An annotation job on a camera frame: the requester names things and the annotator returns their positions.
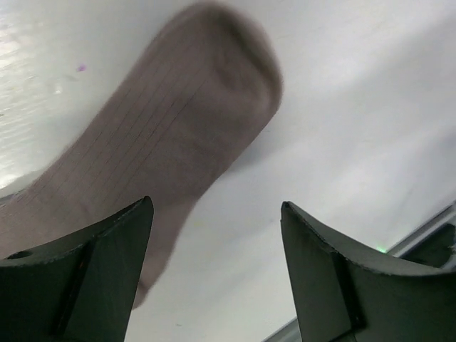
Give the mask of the taupe sock red striped cuff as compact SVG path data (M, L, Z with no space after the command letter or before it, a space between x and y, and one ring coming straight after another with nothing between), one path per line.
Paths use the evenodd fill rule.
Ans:
M184 8L83 134L1 207L1 256L150 197L155 213L140 305L197 201L270 122L282 92L274 51L251 19L217 2Z

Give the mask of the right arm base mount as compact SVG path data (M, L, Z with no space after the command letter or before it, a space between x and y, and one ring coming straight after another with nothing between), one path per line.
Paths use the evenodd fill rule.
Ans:
M406 252L402 259L441 268L452 256L455 242L455 225L444 224L436 232L424 239L416 247Z

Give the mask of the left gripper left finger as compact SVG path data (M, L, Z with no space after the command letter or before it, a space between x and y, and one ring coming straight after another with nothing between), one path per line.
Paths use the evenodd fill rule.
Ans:
M144 197L1 260L1 341L124 341L153 215Z

